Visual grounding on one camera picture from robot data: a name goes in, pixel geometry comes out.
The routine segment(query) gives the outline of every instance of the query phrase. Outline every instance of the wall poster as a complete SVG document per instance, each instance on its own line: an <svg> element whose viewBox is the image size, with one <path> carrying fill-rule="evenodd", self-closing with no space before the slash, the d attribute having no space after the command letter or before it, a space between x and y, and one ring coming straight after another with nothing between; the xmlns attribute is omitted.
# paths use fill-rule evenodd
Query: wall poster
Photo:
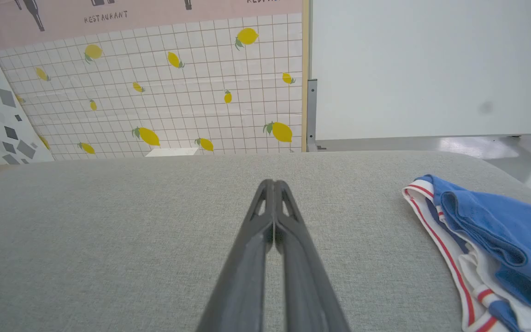
<svg viewBox="0 0 531 332"><path fill-rule="evenodd" d="M301 151L301 0L0 0L0 66L56 160Z"/></svg>

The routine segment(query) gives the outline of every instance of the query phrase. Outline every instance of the grid pattern wall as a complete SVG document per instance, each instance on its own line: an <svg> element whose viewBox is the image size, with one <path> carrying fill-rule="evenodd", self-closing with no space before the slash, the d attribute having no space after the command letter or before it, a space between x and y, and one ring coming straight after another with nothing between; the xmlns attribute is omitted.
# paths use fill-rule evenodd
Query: grid pattern wall
<svg viewBox="0 0 531 332"><path fill-rule="evenodd" d="M238 47L244 28L259 36ZM102 55L86 60L91 44ZM172 65L169 53L183 67ZM198 138L209 139L213 152L200 148L201 154L301 151L300 13L16 47L0 51L0 66L57 160L141 157L154 147L133 135L137 127L153 130L161 148L194 147ZM264 130L271 122L288 126L291 142Z"/></svg>

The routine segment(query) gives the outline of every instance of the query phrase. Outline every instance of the lemon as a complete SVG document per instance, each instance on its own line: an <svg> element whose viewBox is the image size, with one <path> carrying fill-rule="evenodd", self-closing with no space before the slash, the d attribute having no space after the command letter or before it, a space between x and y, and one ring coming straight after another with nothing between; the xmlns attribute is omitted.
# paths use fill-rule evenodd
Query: lemon
<svg viewBox="0 0 531 332"><path fill-rule="evenodd" d="M274 132L274 137L281 142L292 142L292 130L282 122L270 122L264 125L264 131L268 134Z"/></svg>
<svg viewBox="0 0 531 332"><path fill-rule="evenodd" d="M40 137L40 140L42 141L42 143L44 143L44 146L50 150L50 145L48 145L48 141L46 140L46 138L38 135L38 137Z"/></svg>
<svg viewBox="0 0 531 332"><path fill-rule="evenodd" d="M205 149L206 151L214 151L214 146L212 145L212 142L209 139L198 138L194 142L203 147L203 149Z"/></svg>
<svg viewBox="0 0 531 332"><path fill-rule="evenodd" d="M132 87L135 88L138 92L145 92L145 88L141 88L141 85L137 82L132 83Z"/></svg>
<svg viewBox="0 0 531 332"><path fill-rule="evenodd" d="M289 73L282 74L282 81L287 84L293 84L294 82L296 82Z"/></svg>
<svg viewBox="0 0 531 332"><path fill-rule="evenodd" d="M89 44L85 48L85 61L87 63L90 63L89 61L93 61L93 59L99 59L101 57L101 48L95 44Z"/></svg>
<svg viewBox="0 0 531 332"><path fill-rule="evenodd" d="M89 145L88 143L79 143L77 146L86 153L95 154L93 147L91 147L91 145Z"/></svg>
<svg viewBox="0 0 531 332"><path fill-rule="evenodd" d="M44 80L44 81L50 81L50 76L46 75L46 73L44 72L44 70L36 67L36 75L41 79L41 80Z"/></svg>
<svg viewBox="0 0 531 332"><path fill-rule="evenodd" d="M225 91L225 103L230 103L232 101L232 95L230 94L229 90Z"/></svg>
<svg viewBox="0 0 531 332"><path fill-rule="evenodd" d="M132 130L132 136L142 138L143 141L149 145L159 145L159 137L157 137L157 134L155 134L153 130L148 130L144 127L136 127Z"/></svg>
<svg viewBox="0 0 531 332"><path fill-rule="evenodd" d="M175 55L175 53L167 52L167 61L169 61L169 63L176 68L183 68L184 66L184 63L179 61L179 58L177 55Z"/></svg>
<svg viewBox="0 0 531 332"><path fill-rule="evenodd" d="M243 47L243 45L253 44L258 36L259 34L257 34L252 28L244 28L236 35L235 47L239 49L239 47Z"/></svg>

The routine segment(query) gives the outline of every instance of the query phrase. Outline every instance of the metal frame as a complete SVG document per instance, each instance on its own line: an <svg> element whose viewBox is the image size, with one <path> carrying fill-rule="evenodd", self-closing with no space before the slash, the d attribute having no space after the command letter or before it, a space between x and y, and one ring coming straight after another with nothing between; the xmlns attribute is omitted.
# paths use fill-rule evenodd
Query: metal frame
<svg viewBox="0 0 531 332"><path fill-rule="evenodd" d="M197 332L263 330L265 255L274 243L284 262L286 331L350 331L288 184L266 179L257 188Z"/></svg>
<svg viewBox="0 0 531 332"><path fill-rule="evenodd" d="M306 114L306 151L315 153L318 151L316 144L317 128L317 80L308 80L308 92L306 99L306 107L308 113Z"/></svg>

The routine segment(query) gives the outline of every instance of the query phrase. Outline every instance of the blue cloth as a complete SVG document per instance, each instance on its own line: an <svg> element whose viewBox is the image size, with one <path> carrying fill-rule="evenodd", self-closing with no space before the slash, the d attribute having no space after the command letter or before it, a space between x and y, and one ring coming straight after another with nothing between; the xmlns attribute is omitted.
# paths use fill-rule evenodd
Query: blue cloth
<svg viewBox="0 0 531 332"><path fill-rule="evenodd" d="M434 218L434 220L440 220L434 204L427 198L425 199L425 202L427 203L427 207L429 208L431 216ZM440 227L444 229L444 231L448 232L450 237L456 242L456 244L458 244L458 247L460 248L460 250L462 250L464 254L468 254L466 242L461 237L452 233L452 231L449 230L448 227L444 225L444 223L438 222L438 225L440 225ZM493 301L491 305L489 305L487 310L493 317L495 317L498 321L505 325L505 327L507 327L510 332L520 332L518 319L516 318L516 314L514 313L512 306L509 305L509 302Z"/></svg>
<svg viewBox="0 0 531 332"><path fill-rule="evenodd" d="M489 305L489 314L505 325L505 327L511 332L520 332L516 313L514 313L508 302L493 301L493 303Z"/></svg>
<svg viewBox="0 0 531 332"><path fill-rule="evenodd" d="M432 175L419 179L433 183L434 204L442 207L448 226L498 260L497 280L531 307L531 205Z"/></svg>

